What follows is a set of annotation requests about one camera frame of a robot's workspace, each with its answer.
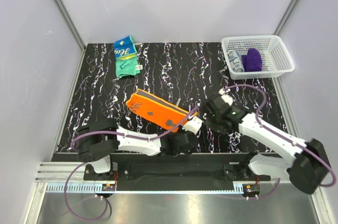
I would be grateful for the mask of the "orange and grey towel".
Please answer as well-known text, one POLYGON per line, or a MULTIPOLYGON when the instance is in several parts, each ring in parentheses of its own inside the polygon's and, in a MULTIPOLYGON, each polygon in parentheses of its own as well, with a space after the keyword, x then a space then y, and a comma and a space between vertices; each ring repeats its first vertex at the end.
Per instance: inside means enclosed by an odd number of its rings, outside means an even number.
POLYGON ((126 106, 134 114, 172 133, 178 132, 180 126, 195 116, 142 89, 131 95, 126 106))

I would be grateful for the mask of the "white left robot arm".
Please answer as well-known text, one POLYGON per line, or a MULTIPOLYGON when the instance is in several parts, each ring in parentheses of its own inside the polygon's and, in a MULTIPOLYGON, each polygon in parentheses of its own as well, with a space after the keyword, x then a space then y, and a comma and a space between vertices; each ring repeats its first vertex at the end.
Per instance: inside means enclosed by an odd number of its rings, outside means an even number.
POLYGON ((110 154, 129 151, 147 156, 191 154, 199 144, 192 132, 143 134, 118 126, 111 118, 78 129, 71 148, 80 162, 88 163, 94 174, 107 180, 114 174, 110 154))

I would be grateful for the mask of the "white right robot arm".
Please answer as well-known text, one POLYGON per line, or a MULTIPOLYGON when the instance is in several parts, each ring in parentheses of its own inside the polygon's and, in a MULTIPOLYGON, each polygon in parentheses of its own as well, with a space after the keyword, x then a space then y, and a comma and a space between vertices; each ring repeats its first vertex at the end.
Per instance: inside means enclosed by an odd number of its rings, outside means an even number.
POLYGON ((240 174, 246 180, 257 175, 289 179, 291 184, 306 194, 313 194, 331 170, 323 144, 309 142, 259 120, 245 107, 235 106, 228 95, 216 94, 201 105, 206 127, 218 133, 229 130, 251 137, 267 146, 278 157, 254 154, 240 166, 240 174))

